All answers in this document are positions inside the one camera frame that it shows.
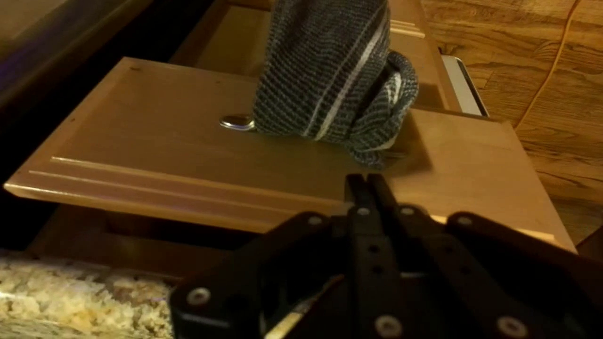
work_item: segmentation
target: wood grain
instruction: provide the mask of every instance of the wood grain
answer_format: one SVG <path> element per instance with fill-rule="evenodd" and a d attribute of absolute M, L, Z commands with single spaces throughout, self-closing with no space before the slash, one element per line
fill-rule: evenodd
<path fill-rule="evenodd" d="M 343 211 L 345 175 L 377 169 L 334 145 L 221 128 L 255 90 L 255 77 L 125 58 L 6 188 L 255 233 L 300 211 Z M 509 124 L 415 109 L 400 135 L 379 169 L 398 201 L 436 216 L 473 211 L 573 250 Z"/>
<path fill-rule="evenodd" d="M 517 122 L 551 69 L 573 0 L 422 0 L 490 113 Z M 583 0 L 562 62 L 519 135 L 571 237 L 603 226 L 603 3 Z"/>

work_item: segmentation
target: black metal clamp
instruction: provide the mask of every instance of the black metal clamp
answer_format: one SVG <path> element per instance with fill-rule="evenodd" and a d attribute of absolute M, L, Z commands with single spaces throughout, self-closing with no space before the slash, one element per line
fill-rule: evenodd
<path fill-rule="evenodd" d="M 287 337 L 603 337 L 600 265 L 479 214 L 439 224 L 381 175 L 349 175 L 347 197 L 181 284 L 176 337 L 264 337 L 317 292 Z"/>

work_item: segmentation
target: gray striped cloth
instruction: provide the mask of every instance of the gray striped cloth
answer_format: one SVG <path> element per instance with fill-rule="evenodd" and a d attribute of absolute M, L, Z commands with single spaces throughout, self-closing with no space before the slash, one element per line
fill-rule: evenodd
<path fill-rule="evenodd" d="M 357 162 L 383 165 L 419 94 L 389 35 L 389 0 L 277 0 L 257 130 L 338 143 Z"/>

